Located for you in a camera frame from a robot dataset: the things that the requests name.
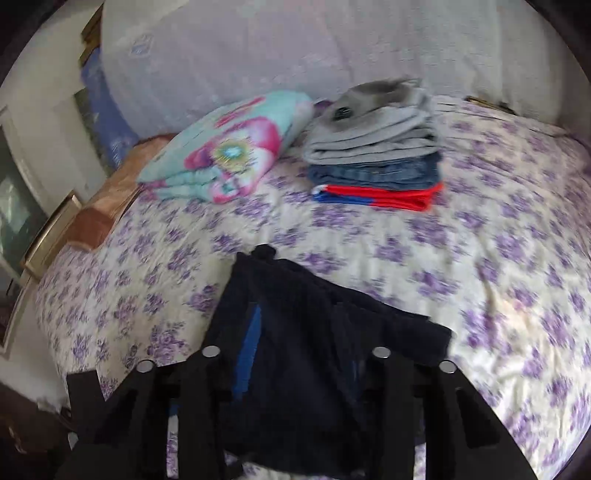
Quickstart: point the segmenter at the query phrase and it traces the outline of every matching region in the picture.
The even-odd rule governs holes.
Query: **folded gray clothing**
[[[354,87],[317,120],[303,158],[311,164],[364,163],[437,151],[439,139],[429,103],[427,92],[415,80]]]

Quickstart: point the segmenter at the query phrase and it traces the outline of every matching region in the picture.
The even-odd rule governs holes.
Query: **red folded cloth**
[[[443,189],[443,183],[438,183],[426,190],[407,190],[406,192],[340,185],[322,185],[318,186],[317,189],[333,195],[371,199],[369,205],[373,207],[400,208],[423,212],[431,206],[433,195]]]

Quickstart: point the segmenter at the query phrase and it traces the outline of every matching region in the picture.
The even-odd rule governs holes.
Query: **white wall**
[[[69,0],[33,36],[0,87],[0,109],[8,108],[24,160],[51,202],[45,210],[72,189],[87,200],[105,181],[72,99],[83,87],[80,33],[101,3]]]
[[[33,401],[46,399],[53,405],[65,403],[66,389],[49,354],[47,339],[35,317],[35,287],[31,284],[22,317],[11,335],[8,357],[0,355],[0,381]]]

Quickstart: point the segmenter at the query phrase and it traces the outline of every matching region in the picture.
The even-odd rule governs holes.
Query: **silver screw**
[[[392,353],[388,347],[385,346],[377,346],[372,350],[374,357],[377,358],[388,358]]]
[[[135,369],[141,374],[149,372],[153,368],[154,368],[154,362],[152,362],[150,360],[142,360],[140,363],[138,363],[135,366]]]
[[[450,360],[444,360],[439,364],[439,369],[445,374],[452,374],[457,370],[457,365]]]
[[[220,347],[215,345],[209,345],[201,350],[201,354],[207,358],[213,358],[220,354],[221,350]]]

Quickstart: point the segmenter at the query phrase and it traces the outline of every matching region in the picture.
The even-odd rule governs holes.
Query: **floral bedsheet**
[[[427,213],[310,200],[298,147],[227,205],[140,197],[96,254],[65,248],[37,292],[59,372],[109,395],[139,359],[199,348],[234,254],[261,243],[429,315],[450,357],[550,480],[591,423],[589,155],[560,128],[436,98],[446,189]],[[176,470],[176,434],[168,447]],[[249,465],[251,478],[288,478]],[[415,476],[424,476],[424,448]]]

